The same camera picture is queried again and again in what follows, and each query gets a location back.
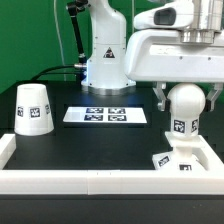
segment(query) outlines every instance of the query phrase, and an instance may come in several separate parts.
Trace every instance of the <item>robot logo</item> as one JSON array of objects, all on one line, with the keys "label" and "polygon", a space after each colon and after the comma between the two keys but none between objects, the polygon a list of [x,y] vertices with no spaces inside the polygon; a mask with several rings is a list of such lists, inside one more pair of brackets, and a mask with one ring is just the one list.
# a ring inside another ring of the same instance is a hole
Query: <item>robot logo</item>
[{"label": "robot logo", "polygon": [[125,115],[109,115],[108,121],[127,121],[127,117]]},{"label": "robot logo", "polygon": [[179,164],[179,168],[180,170],[185,170],[185,171],[191,171],[192,170],[192,166],[189,164]]},{"label": "robot logo", "polygon": [[174,120],[174,131],[185,133],[185,122]]},{"label": "robot logo", "polygon": [[103,115],[86,115],[84,121],[103,121]]},{"label": "robot logo", "polygon": [[158,161],[159,166],[164,166],[166,163],[168,163],[170,161],[169,156],[165,156],[164,158],[162,158],[161,160]]},{"label": "robot logo", "polygon": [[94,113],[94,114],[103,113],[103,108],[87,108],[86,113]]},{"label": "robot logo", "polygon": [[23,107],[18,107],[17,108],[17,115],[20,117],[23,117]]},{"label": "robot logo", "polygon": [[192,121],[192,127],[191,127],[191,132],[197,131],[198,130],[198,119]]},{"label": "robot logo", "polygon": [[30,118],[39,118],[40,117],[40,108],[30,108]]},{"label": "robot logo", "polygon": [[113,51],[111,50],[110,47],[108,48],[107,52],[105,53],[105,55],[103,57],[104,58],[115,58],[114,53],[113,53]]},{"label": "robot logo", "polygon": [[47,114],[49,114],[49,113],[51,112],[50,107],[49,107],[48,104],[45,106],[45,109],[46,109],[46,113],[47,113]]}]

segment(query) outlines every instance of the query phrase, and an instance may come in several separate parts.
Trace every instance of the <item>cup with fiducial marker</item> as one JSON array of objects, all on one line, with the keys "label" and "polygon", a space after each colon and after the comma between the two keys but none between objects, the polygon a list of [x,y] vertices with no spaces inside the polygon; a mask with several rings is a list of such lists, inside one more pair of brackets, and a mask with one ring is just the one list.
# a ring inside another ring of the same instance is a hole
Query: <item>cup with fiducial marker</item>
[{"label": "cup with fiducial marker", "polygon": [[17,87],[15,132],[36,136],[54,129],[46,86],[23,84]]}]

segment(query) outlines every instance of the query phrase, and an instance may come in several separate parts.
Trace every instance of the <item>cable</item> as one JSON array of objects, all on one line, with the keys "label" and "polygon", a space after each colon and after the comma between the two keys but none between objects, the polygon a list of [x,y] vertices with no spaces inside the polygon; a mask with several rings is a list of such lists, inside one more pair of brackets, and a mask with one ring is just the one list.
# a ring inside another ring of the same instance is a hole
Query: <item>cable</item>
[{"label": "cable", "polygon": [[55,66],[55,67],[47,68],[47,69],[41,71],[40,73],[38,73],[37,75],[35,75],[31,80],[37,80],[42,75],[49,74],[48,72],[59,70],[59,69],[64,69],[64,68],[74,68],[74,65],[61,65],[61,66]]},{"label": "cable", "polygon": [[64,66],[65,65],[65,58],[64,58],[64,49],[63,49],[63,45],[62,45],[61,33],[60,33],[60,28],[59,28],[59,23],[58,23],[57,0],[54,0],[54,21],[55,21],[55,26],[56,26],[57,36],[58,36],[58,42],[59,42],[59,47],[60,47],[61,60],[62,60],[63,66]]}]

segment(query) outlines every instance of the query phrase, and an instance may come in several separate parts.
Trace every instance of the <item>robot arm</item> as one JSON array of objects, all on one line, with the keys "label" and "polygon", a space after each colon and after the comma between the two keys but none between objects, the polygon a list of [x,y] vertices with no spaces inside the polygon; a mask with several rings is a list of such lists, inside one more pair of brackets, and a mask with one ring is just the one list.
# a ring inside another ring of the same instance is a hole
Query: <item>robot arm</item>
[{"label": "robot arm", "polygon": [[135,16],[136,29],[166,28],[182,29],[189,26],[194,19],[192,1],[175,1],[163,7],[148,10]]},{"label": "robot arm", "polygon": [[166,82],[212,83],[207,111],[214,109],[223,89],[222,2],[193,3],[176,1],[140,13],[134,19],[135,28],[144,30],[129,40],[125,73],[135,81],[156,82],[154,91],[161,111],[169,110],[163,93]]}]

